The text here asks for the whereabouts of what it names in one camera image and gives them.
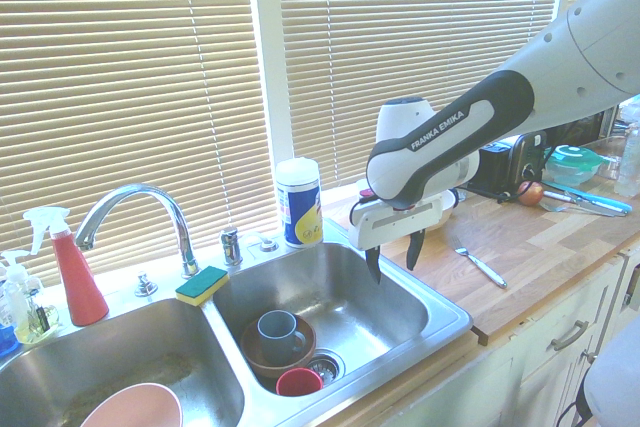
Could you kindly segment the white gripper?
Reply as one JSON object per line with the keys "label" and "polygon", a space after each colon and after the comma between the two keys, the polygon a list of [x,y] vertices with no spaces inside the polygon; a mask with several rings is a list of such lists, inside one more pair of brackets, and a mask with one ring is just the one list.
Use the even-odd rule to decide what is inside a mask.
{"label": "white gripper", "polygon": [[446,196],[433,195],[408,210],[396,210],[382,200],[359,203],[350,217],[348,239],[353,247],[365,251],[369,273],[380,284],[381,245],[409,235],[406,268],[413,271],[420,256],[426,231],[446,221]]}

